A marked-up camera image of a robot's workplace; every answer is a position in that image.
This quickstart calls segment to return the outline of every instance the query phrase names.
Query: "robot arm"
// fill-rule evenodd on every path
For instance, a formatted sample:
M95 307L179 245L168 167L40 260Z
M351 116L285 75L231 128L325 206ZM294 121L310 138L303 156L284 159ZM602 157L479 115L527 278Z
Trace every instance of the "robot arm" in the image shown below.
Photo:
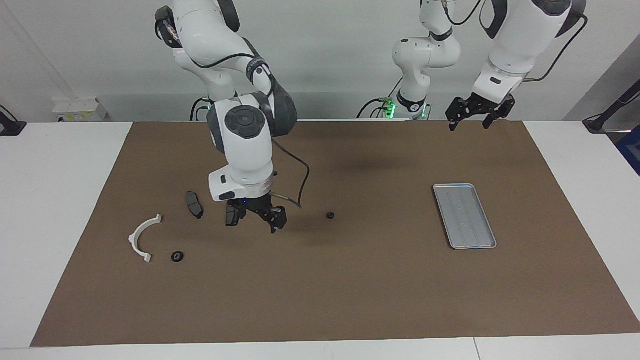
M494 38L489 59L474 84L471 96L455 98L446 111L451 131L460 121L488 114L483 126L509 115L511 95L522 84L553 39L575 25L572 5L584 11L584 0L492 0L497 19L486 28Z
M450 0L451 15L455 6L456 0ZM453 36L441 0L421 1L420 22L429 30L429 37L402 39L393 52L394 63L404 75L396 93L397 103L412 116L421 113L429 92L431 78L427 70L451 67L460 59L460 44Z
M227 201L227 226L237 225L248 210L274 233L287 215L271 204L271 137L291 131L296 107L266 61L236 34L239 21L231 0L174 0L174 7L158 10L156 31L173 48L176 62L205 83L212 102L207 123L214 146L228 161L209 176L211 195ZM231 70L244 73L257 91L238 97Z

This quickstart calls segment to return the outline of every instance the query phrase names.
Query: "brown mat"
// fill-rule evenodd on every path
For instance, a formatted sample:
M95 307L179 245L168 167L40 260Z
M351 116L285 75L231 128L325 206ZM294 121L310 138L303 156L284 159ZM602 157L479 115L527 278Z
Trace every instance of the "brown mat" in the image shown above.
M281 141L312 177L270 235L253 214L224 227L206 124L133 125L32 346L640 332L523 124L302 123ZM296 195L304 168L275 165ZM496 249L448 246L431 187L451 182L475 184ZM156 213L145 263L127 237Z

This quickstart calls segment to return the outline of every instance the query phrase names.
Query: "black rubber grommet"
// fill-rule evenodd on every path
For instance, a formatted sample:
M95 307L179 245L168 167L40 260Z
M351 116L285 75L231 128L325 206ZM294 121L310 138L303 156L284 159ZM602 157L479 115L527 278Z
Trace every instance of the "black rubber grommet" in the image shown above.
M182 259L184 259L184 254L182 253L182 251L176 251L171 255L171 260L174 263L179 263L182 261Z

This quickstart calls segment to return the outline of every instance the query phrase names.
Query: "white table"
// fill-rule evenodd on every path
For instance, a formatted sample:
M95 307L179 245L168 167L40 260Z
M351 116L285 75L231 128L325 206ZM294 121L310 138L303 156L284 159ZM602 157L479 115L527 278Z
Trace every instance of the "white table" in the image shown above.
M640 317L640 177L579 122L525 125ZM30 124L0 138L0 359L640 359L640 334L28 348L130 128Z

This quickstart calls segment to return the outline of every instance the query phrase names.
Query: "silver tray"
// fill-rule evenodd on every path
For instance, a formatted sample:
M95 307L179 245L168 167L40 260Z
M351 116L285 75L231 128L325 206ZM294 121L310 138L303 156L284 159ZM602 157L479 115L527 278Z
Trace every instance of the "silver tray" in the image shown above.
M433 186L449 243L454 249L492 249L497 243L472 184Z

